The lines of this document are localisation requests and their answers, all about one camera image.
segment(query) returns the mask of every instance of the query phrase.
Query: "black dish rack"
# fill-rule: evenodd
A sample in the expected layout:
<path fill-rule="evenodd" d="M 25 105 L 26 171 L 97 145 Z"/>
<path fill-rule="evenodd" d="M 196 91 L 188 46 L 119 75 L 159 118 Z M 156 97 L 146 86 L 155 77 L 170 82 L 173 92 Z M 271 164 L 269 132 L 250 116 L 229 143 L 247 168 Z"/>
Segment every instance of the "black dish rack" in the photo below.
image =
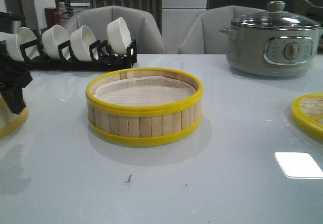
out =
<path fill-rule="evenodd" d="M 39 56 L 30 59 L 26 54 L 26 49 L 32 46 L 37 46 L 39 51 Z M 132 42 L 127 47 L 126 55 L 117 55 L 114 54 L 110 45 L 107 41 L 101 42 L 97 40 L 89 46 L 91 62 L 84 62 L 78 60 L 71 47 L 70 40 L 61 43 L 58 45 L 58 52 L 61 60 L 51 59 L 45 52 L 44 47 L 38 39 L 21 44 L 20 51 L 21 55 L 24 58 L 23 62 L 17 62 L 10 58 L 6 47 L 4 44 L 0 45 L 0 53 L 2 58 L 15 62 L 18 66 L 23 67 L 27 70 L 64 70 L 64 71 L 115 71 L 120 69 L 131 68 L 134 63 L 137 62 L 137 44 L 136 40 Z M 63 48 L 68 47 L 70 58 L 66 59 L 63 56 Z M 98 58 L 96 59 L 93 51 L 97 50 Z"/>

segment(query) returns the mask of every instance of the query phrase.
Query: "lid knob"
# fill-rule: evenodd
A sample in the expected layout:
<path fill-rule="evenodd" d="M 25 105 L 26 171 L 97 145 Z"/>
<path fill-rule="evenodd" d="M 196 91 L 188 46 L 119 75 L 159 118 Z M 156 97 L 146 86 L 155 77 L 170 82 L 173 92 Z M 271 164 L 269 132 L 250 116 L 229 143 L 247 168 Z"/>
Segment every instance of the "lid knob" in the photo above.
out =
<path fill-rule="evenodd" d="M 282 11 L 285 8 L 285 2 L 283 1 L 269 1 L 267 3 L 267 10 L 270 12 Z"/>

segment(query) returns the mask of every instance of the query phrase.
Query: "glossy tabletop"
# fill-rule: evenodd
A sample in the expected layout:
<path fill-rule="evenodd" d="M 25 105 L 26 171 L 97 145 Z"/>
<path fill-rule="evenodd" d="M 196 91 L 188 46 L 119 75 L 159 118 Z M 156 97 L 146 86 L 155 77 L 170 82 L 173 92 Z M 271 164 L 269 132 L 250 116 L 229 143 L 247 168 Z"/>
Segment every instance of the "glossy tabletop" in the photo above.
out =
<path fill-rule="evenodd" d="M 323 179 L 291 178 L 275 157 L 307 153 L 323 169 L 323 143 L 290 117 L 296 97 L 323 91 L 323 57 L 293 78 L 248 75 L 224 55 L 138 55 L 135 67 L 198 77 L 199 128 L 159 147 L 111 144 L 87 119 L 102 73 L 33 71 L 29 117 L 0 139 L 0 223 L 323 223 Z"/>

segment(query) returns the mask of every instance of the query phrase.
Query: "white table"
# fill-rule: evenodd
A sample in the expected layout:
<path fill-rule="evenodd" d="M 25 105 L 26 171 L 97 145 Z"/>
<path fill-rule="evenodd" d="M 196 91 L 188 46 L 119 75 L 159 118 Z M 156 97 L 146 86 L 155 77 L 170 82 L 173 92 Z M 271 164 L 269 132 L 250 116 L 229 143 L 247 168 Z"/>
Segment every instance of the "white table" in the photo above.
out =
<path fill-rule="evenodd" d="M 94 135 L 85 88 L 101 73 L 32 72 L 30 115 L 0 139 L 0 223 L 323 222 L 323 180 L 288 178 L 276 152 L 323 145 L 290 118 L 322 92 L 323 57 L 296 78 L 251 76 L 224 55 L 138 55 L 136 67 L 186 71 L 203 83 L 200 127 L 178 142 L 130 148 Z"/>

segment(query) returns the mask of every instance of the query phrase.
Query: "control panel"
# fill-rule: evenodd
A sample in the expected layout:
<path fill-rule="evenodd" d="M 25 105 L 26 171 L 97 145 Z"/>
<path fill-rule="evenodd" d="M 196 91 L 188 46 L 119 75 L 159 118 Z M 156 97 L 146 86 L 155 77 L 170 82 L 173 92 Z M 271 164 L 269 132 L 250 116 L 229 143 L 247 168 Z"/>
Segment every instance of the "control panel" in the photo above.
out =
<path fill-rule="evenodd" d="M 310 37 L 275 37 L 267 42 L 264 58 L 270 64 L 301 64 L 310 59 L 312 44 Z"/>

